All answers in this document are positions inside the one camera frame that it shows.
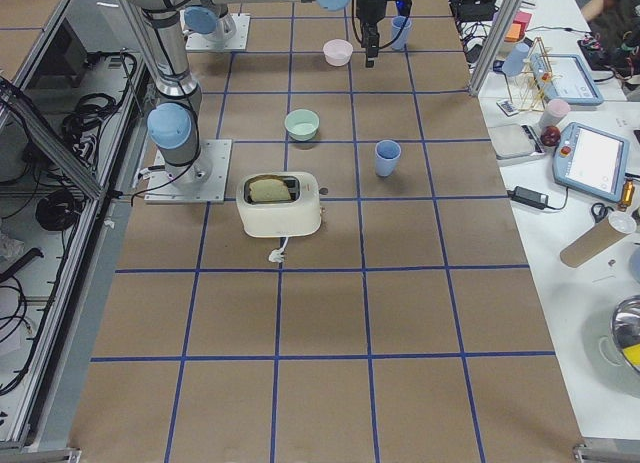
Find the bread slice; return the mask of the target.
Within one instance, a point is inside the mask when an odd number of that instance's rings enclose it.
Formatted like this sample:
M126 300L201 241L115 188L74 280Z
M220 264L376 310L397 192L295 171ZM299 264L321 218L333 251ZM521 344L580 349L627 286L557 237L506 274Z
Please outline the bread slice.
M274 203L291 200L285 180L279 176L255 178L248 183L249 197L253 203Z

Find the blue cup on rack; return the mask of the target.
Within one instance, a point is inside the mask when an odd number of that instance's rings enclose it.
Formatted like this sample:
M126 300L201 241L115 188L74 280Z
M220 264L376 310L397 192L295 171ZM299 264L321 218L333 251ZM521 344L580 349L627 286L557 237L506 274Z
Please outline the blue cup on rack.
M526 43L517 43L504 60L501 71L507 77L519 75L525 66L525 59L529 54Z

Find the black power adapter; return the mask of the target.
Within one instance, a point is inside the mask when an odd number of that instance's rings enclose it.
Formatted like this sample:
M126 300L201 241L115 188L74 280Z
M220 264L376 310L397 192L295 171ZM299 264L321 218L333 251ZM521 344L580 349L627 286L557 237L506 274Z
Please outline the black power adapter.
M544 210L548 207L548 195L535 190L516 186L507 191L507 196L514 202L524 204L526 206Z

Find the teach pendant far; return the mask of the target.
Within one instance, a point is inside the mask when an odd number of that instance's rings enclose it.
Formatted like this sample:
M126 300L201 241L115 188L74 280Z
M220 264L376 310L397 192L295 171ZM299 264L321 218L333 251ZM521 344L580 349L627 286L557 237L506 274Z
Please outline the teach pendant far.
M582 59L575 54L534 53L529 57L534 81L546 100L598 106L604 98Z

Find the orange sticky notes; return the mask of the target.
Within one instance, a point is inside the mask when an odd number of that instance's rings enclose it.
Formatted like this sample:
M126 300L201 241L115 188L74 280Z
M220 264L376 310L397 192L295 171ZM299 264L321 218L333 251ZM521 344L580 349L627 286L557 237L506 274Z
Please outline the orange sticky notes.
M531 18L531 13L518 11L504 37L504 41L508 43L521 41L525 36Z

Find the green bowl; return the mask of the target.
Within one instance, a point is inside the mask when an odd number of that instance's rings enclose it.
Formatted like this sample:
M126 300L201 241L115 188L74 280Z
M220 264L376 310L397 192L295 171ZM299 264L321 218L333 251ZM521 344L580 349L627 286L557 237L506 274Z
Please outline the green bowl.
M296 141L309 141L319 128L319 116L309 109L296 109L287 114L284 126L289 136Z

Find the metal bowl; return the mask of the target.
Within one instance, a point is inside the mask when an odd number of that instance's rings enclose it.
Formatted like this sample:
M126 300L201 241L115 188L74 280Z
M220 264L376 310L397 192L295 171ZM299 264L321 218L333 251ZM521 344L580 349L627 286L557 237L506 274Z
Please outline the metal bowl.
M614 309L608 333L598 341L601 357L622 379L623 387L639 396L639 296L631 296Z

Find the pink cup on side table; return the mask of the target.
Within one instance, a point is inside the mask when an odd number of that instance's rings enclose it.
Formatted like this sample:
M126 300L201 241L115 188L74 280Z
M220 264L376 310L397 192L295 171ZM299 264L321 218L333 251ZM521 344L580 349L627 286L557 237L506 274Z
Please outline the pink cup on side table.
M539 126L541 129L546 129L551 126L558 126L558 124L569 114L571 111L571 105L561 98L551 99L539 120Z

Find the brass cylinder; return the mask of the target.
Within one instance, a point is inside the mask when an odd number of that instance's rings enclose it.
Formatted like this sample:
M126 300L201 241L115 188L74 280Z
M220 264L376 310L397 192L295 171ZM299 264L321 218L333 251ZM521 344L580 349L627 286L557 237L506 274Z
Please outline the brass cylinder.
M631 178L627 178L625 180L625 183L623 184L621 199L618 203L618 207L622 211L625 211L627 208L630 207L633 201L634 191L635 191L635 186L634 186L633 180Z

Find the wooden cup rack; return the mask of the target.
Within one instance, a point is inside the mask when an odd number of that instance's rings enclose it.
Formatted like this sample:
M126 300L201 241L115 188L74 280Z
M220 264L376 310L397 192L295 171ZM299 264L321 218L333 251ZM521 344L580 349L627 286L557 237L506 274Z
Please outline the wooden cup rack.
M508 99L519 111L542 112L557 96L554 83L559 79L552 58L541 37L532 40L519 75L506 77Z

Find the kitchen scale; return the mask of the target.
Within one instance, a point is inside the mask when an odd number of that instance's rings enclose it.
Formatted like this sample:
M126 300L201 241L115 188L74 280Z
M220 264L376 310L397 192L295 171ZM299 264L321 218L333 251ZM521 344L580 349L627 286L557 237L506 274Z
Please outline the kitchen scale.
M511 124L488 129L499 166L509 166L543 158L546 153L529 125Z

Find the pink bowl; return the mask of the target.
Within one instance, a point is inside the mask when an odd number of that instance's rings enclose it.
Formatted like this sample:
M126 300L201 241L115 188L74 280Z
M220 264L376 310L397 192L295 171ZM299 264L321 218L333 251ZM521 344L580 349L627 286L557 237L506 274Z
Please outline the pink bowl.
M327 64L334 67L345 66L350 62L353 46L343 39L332 39L323 45L323 54Z

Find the teach pendant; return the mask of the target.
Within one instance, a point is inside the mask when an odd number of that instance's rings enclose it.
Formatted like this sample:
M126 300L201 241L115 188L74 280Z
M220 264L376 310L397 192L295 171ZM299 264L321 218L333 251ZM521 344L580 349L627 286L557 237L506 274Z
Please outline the teach pendant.
M546 100L598 106L604 98L582 59L575 54L534 53L529 57L534 81Z
M553 157L556 183L617 202L622 196L630 144L611 133L570 123Z

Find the blue cup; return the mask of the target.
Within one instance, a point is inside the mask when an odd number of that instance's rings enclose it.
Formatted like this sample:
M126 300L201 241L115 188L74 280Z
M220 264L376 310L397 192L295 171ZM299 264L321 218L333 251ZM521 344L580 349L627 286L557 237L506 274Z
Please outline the blue cup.
M391 21L391 48L394 51L403 51L408 43L412 28L409 17L396 16Z
M375 173L379 177L390 176L401 157L402 149L394 140L381 140L375 145Z
M501 71L507 77L519 75L525 66L525 59L529 54L526 43L517 43L504 60Z

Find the red apple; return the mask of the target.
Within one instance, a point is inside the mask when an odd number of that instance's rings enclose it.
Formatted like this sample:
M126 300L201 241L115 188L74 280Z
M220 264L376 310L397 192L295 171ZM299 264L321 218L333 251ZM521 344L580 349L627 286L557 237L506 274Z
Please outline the red apple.
M547 126L540 135L545 147L557 147L561 139L561 131L556 126Z

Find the cardboard tube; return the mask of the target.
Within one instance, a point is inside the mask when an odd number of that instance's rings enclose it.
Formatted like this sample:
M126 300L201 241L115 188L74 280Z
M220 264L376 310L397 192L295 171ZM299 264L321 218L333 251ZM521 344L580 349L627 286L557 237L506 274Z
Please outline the cardboard tube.
M577 268L634 233L636 229L637 223L632 216L625 212L613 211L564 248L560 252L560 260L571 268Z

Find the cream white toaster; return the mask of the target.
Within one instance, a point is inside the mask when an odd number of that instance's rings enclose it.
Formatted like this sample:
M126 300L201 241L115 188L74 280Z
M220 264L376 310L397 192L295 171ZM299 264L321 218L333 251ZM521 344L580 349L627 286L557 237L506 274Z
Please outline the cream white toaster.
M253 203L249 197L250 180L279 176L291 193L291 200ZM246 234L256 238L307 236L321 225L319 186L307 172L272 172L245 177L236 188L236 205Z

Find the teach pendant near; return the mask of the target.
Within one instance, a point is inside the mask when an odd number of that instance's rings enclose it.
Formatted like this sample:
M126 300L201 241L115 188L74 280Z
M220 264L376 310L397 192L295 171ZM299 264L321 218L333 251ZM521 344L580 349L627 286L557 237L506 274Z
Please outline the teach pendant near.
M630 144L611 133L570 123L553 157L556 183L617 202L622 196Z

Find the aluminium frame post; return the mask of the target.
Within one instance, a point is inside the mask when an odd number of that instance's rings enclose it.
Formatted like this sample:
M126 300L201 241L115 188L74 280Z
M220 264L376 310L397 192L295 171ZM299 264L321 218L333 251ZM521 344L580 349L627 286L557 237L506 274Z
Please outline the aluminium frame post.
M504 41L516 13L523 0L502 0L497 17L492 24L489 35L483 43L483 49L475 65L468 85L471 96L478 96L487 78L492 72L493 62Z

